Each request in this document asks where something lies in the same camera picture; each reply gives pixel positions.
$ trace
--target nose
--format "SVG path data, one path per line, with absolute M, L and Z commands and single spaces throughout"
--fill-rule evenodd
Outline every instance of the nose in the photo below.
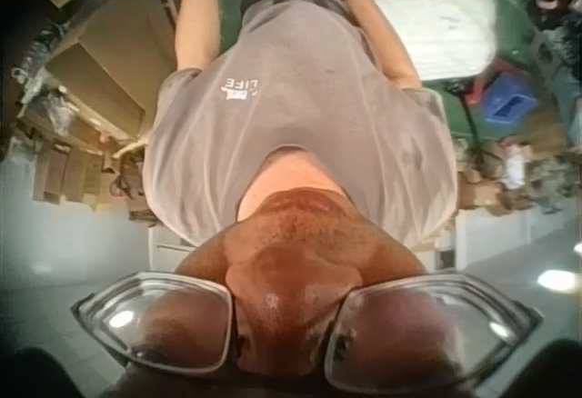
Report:
M 326 322 L 362 279 L 353 267 L 332 264 L 302 245 L 285 245 L 231 266 L 226 284 L 248 325 L 241 368 L 291 376 L 313 369 Z M 239 329 L 245 333 L 244 326 Z

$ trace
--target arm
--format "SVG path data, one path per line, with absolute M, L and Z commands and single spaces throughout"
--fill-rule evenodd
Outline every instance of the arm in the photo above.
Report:
M 205 69 L 220 54 L 218 0 L 182 0 L 176 24 L 178 70 Z
M 386 78 L 400 89 L 422 87 L 410 56 L 374 0 L 346 0 L 347 6 L 370 39 Z

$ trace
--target t-shirt logo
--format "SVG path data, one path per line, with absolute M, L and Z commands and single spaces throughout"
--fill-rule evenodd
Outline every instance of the t-shirt logo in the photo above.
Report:
M 225 85 L 220 88 L 226 92 L 226 100 L 245 101 L 249 96 L 258 95 L 258 80 L 235 80 L 234 78 L 226 79 Z

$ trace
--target white cabinet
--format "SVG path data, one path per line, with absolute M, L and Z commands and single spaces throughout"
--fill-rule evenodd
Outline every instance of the white cabinet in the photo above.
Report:
M 150 271 L 172 273 L 196 249 L 163 225 L 150 228 L 148 237 Z

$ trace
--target gray t-shirt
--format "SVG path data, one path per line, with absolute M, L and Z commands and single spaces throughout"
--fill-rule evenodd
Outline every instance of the gray t-shirt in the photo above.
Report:
M 457 173 L 439 94 L 401 91 L 366 37 L 310 0 L 265 0 L 204 72 L 163 84 L 145 158 L 151 209 L 199 245 L 236 221 L 275 150 L 307 150 L 359 211 L 414 247 L 455 211 Z

